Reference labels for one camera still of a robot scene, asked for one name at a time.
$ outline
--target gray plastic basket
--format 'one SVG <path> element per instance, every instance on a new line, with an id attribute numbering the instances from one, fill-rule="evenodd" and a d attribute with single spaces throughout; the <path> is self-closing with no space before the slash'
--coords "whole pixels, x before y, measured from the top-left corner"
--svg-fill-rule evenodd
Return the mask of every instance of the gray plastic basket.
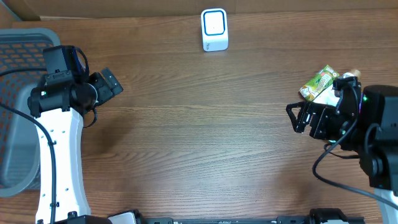
<path id="1" fill-rule="evenodd" d="M 45 67 L 43 49 L 60 45 L 49 29 L 0 29 L 0 72 Z M 16 72 L 0 77 L 0 101 L 30 114 L 27 98 L 45 72 Z M 0 197 L 40 188 L 40 148 L 30 121 L 0 108 Z"/>

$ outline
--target cable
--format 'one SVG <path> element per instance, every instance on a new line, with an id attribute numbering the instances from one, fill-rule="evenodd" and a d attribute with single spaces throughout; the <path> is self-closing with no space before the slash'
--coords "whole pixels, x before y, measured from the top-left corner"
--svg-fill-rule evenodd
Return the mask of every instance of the cable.
<path id="1" fill-rule="evenodd" d="M 323 146 L 323 149 L 324 149 L 325 151 L 327 151 L 327 150 L 328 150 L 328 146 L 331 146 L 331 143 L 326 143 L 326 144 Z M 341 158 L 341 159 L 359 159 L 359 155 L 341 156 L 341 155 L 334 154 L 334 153 L 332 153 L 332 152 L 331 152 L 330 154 L 332 154 L 332 155 L 334 155 L 334 156 L 336 156 L 336 157 L 339 157 L 339 158 Z"/>
<path id="2" fill-rule="evenodd" d="M 363 147 L 366 154 L 369 154 L 369 135 L 374 128 L 380 128 L 380 125 L 377 123 L 372 123 L 369 125 L 368 130 L 366 130 L 365 140 L 363 142 Z"/>
<path id="3" fill-rule="evenodd" d="M 85 127 L 83 127 L 83 128 L 91 127 L 91 126 L 97 121 L 97 119 L 98 119 L 97 109 L 93 108 L 93 112 L 94 112 L 94 119 L 93 119 L 93 121 L 91 122 L 91 124 L 89 124 L 89 125 L 87 125 L 87 126 L 85 126 Z"/>
<path id="4" fill-rule="evenodd" d="M 46 68 L 35 68 L 35 67 L 16 68 L 16 69 L 7 70 L 5 72 L 1 72 L 0 77 L 3 77 L 5 75 L 8 75 L 8 74 L 14 73 L 14 72 L 29 72 L 29 71 L 47 71 L 47 69 Z"/>
<path id="5" fill-rule="evenodd" d="M 0 103 L 0 107 L 3 107 L 4 109 L 13 112 L 15 114 L 18 114 L 19 116 L 29 120 L 30 122 L 34 123 L 37 127 L 39 127 L 42 132 L 44 133 L 45 137 L 47 138 L 47 141 L 49 142 L 49 148 L 50 148 L 50 155 L 51 155 L 51 171 L 52 171 L 52 189 L 51 189 L 51 218 L 50 218 L 50 224 L 55 223 L 55 207 L 57 206 L 57 194 L 56 194 L 56 189 L 57 189 L 57 173 L 55 170 L 55 151 L 54 151 L 54 145 L 51 139 L 51 136 L 49 132 L 43 127 L 42 124 L 40 124 L 38 121 L 36 121 L 34 118 L 30 117 L 29 115 L 19 111 L 15 110 L 14 108 L 10 108 L 7 105 Z"/>
<path id="6" fill-rule="evenodd" d="M 359 108 L 358 108 L 358 107 L 359 107 L 359 105 L 358 105 L 358 96 L 357 96 L 356 92 L 353 90 L 353 87 L 351 87 L 351 89 L 352 89 L 352 91 L 354 92 L 354 95 L 355 95 L 356 111 L 357 111 L 356 114 L 358 115 L 358 111 L 359 111 Z M 348 135 L 349 133 L 351 133 L 352 130 L 355 128 L 355 126 L 356 126 L 357 123 L 358 123 L 358 118 L 355 118 L 353 124 L 349 127 L 349 129 L 347 130 L 347 132 L 345 132 L 344 135 L 342 135 L 342 137 L 339 138 L 339 140 L 337 140 L 332 146 L 330 146 L 328 150 L 326 150 L 324 153 L 322 153 L 322 155 L 315 161 L 315 163 L 314 163 L 313 166 L 312 166 L 312 174 L 313 174 L 316 178 L 318 178 L 320 181 L 322 181 L 322 182 L 324 182 L 324 183 L 330 184 L 330 185 L 332 185 L 332 186 L 334 186 L 334 187 L 339 187 L 339 188 L 341 188 L 341 189 L 349 190 L 349 191 L 351 191 L 351 192 L 354 192 L 354 193 L 357 193 L 357 194 L 361 194 L 361 195 L 363 195 L 363 196 L 367 196 L 367 197 L 376 199 L 377 201 L 382 202 L 382 203 L 385 203 L 386 205 L 389 205 L 389 206 L 391 206 L 392 208 L 398 210 L 398 205 L 394 204 L 393 202 L 390 202 L 390 201 L 387 200 L 387 199 L 384 199 L 384 198 L 382 198 L 382 197 L 380 197 L 380 196 L 377 196 L 377 195 L 374 195 L 374 194 L 372 194 L 372 193 L 369 193 L 369 192 L 367 192 L 367 191 L 365 191 L 365 190 L 357 189 L 357 188 L 355 188 L 355 187 L 350 187 L 350 186 L 348 186 L 348 185 L 344 185 L 344 184 L 341 184 L 341 183 L 337 183 L 337 182 L 328 180 L 328 179 L 326 179 L 326 178 L 321 177 L 321 176 L 317 173 L 317 166 L 318 166 L 318 164 L 321 162 L 321 160 L 322 160 L 327 154 L 329 154 L 332 150 L 334 150 L 334 148 L 335 148 L 336 146 L 338 146 L 341 142 L 344 141 L 344 139 L 347 137 L 347 135 Z"/>

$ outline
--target wooden table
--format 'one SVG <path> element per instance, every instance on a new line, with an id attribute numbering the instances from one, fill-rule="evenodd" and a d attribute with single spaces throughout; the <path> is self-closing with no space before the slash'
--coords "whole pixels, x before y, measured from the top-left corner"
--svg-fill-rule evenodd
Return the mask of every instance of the wooden table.
<path id="1" fill-rule="evenodd" d="M 14 23 L 54 30 L 124 87 L 83 132 L 93 214 L 269 218 L 338 207 L 380 223 L 374 200 L 312 175 L 324 142 L 293 132 L 285 107 L 326 64 L 361 70 L 363 86 L 398 85 L 398 10 L 238 14 L 228 24 L 228 50 L 206 54 L 200 16 Z M 328 156 L 320 173 L 371 190 L 357 161 Z M 38 191 L 0 199 L 0 223 L 32 223 L 38 201 Z"/>

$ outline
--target green wrapper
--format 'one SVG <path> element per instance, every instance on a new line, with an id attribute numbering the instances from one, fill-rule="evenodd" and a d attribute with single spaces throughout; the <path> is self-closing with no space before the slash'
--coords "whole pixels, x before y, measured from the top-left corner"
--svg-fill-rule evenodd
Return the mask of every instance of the green wrapper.
<path id="1" fill-rule="evenodd" d="M 328 88 L 333 80 L 339 77 L 329 65 L 320 70 L 313 79 L 300 89 L 301 95 L 308 101 L 313 101 L 324 89 Z"/>

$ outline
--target black cable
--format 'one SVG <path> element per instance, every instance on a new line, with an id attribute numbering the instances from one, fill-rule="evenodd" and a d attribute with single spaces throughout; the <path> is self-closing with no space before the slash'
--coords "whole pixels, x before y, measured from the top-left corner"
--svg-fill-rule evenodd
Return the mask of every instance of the black cable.
<path id="1" fill-rule="evenodd" d="M 31 72 L 31 71 L 47 71 L 47 69 L 46 68 L 35 68 L 35 67 L 16 68 L 16 69 L 7 70 L 5 72 L 1 72 L 0 77 L 8 75 L 10 73 L 14 73 L 14 72 Z"/>
<path id="2" fill-rule="evenodd" d="M 352 87 L 351 87 L 351 89 L 352 89 L 352 91 L 354 92 L 354 95 L 355 95 L 356 112 L 357 112 L 356 115 L 358 115 L 358 111 L 359 111 L 358 96 L 357 96 L 356 92 L 353 90 Z M 367 197 L 376 199 L 377 201 L 382 202 L 382 203 L 385 203 L 386 205 L 389 205 L 389 206 L 391 206 L 392 208 L 398 210 L 398 205 L 396 205 L 396 204 L 393 203 L 393 202 L 390 202 L 390 201 L 387 200 L 387 199 L 384 199 L 384 198 L 382 198 L 382 197 L 380 197 L 380 196 L 377 196 L 377 195 L 374 195 L 374 194 L 372 194 L 372 193 L 369 193 L 369 192 L 367 192 L 367 191 L 365 191 L 365 190 L 357 189 L 357 188 L 355 188 L 355 187 L 350 187 L 350 186 L 348 186 L 348 185 L 344 185 L 344 184 L 341 184 L 341 183 L 337 183 L 337 182 L 328 180 L 328 179 L 326 179 L 326 178 L 321 177 L 321 176 L 317 173 L 317 166 L 318 166 L 318 164 L 321 162 L 321 160 L 322 160 L 327 154 L 329 154 L 332 150 L 334 150 L 334 148 L 335 148 L 336 146 L 338 146 L 340 143 L 342 143 L 342 142 L 344 141 L 344 139 L 347 137 L 347 135 L 348 135 L 349 133 L 351 133 L 352 130 L 355 128 L 355 126 L 356 126 L 357 123 L 358 123 L 358 118 L 356 118 L 356 119 L 354 120 L 354 122 L 353 122 L 353 124 L 351 125 L 351 127 L 349 127 L 349 129 L 347 130 L 347 132 L 345 132 L 344 135 L 342 135 L 342 137 L 339 138 L 339 140 L 337 140 L 332 146 L 330 146 L 328 150 L 326 150 L 324 153 L 322 153 L 322 155 L 315 161 L 315 163 L 314 163 L 313 166 L 312 166 L 312 174 L 313 174 L 316 178 L 318 178 L 320 181 L 322 181 L 322 182 L 324 182 L 324 183 L 330 184 L 330 185 L 332 185 L 332 186 L 334 186 L 334 187 L 339 187 L 339 188 L 341 188 L 341 189 L 349 190 L 349 191 L 351 191 L 351 192 L 354 192 L 354 193 L 357 193 L 357 194 L 361 194 L 361 195 L 363 195 L 363 196 L 367 196 Z"/>
<path id="3" fill-rule="evenodd" d="M 34 118 L 30 117 L 29 115 L 19 111 L 15 110 L 14 108 L 10 108 L 7 105 L 0 103 L 0 107 L 3 107 L 4 109 L 13 112 L 15 114 L 18 114 L 19 116 L 29 120 L 30 122 L 34 123 L 37 127 L 39 127 L 42 132 L 44 133 L 45 137 L 47 138 L 47 141 L 49 142 L 49 148 L 50 148 L 50 155 L 51 155 L 51 171 L 52 171 L 52 189 L 51 189 L 51 218 L 50 218 L 50 224 L 55 223 L 55 207 L 57 206 L 57 173 L 55 170 L 55 151 L 54 151 L 54 145 L 51 139 L 51 136 L 49 132 L 43 127 L 42 124 L 40 124 L 38 121 L 36 121 Z"/>
<path id="4" fill-rule="evenodd" d="M 365 140 L 363 142 L 363 147 L 366 154 L 369 154 L 369 135 L 374 128 L 380 128 L 380 125 L 377 123 L 372 123 L 369 125 L 368 130 L 366 130 Z"/>
<path id="5" fill-rule="evenodd" d="M 327 151 L 327 150 L 328 150 L 328 146 L 331 146 L 331 143 L 326 143 L 326 144 L 323 146 L 323 149 L 324 149 L 325 151 Z M 341 158 L 341 159 L 359 159 L 359 155 L 341 156 L 341 155 L 334 154 L 334 153 L 332 153 L 332 152 L 331 152 L 330 154 L 332 154 L 332 155 L 334 155 L 334 156 L 336 156 L 336 157 L 339 157 L 339 158 Z"/>
<path id="6" fill-rule="evenodd" d="M 91 127 L 91 126 L 97 121 L 97 119 L 98 119 L 97 109 L 93 108 L 93 112 L 94 112 L 94 119 L 93 119 L 93 121 L 91 122 L 91 124 L 89 124 L 89 125 L 87 125 L 87 126 L 85 126 L 85 127 L 83 127 L 83 128 Z"/>

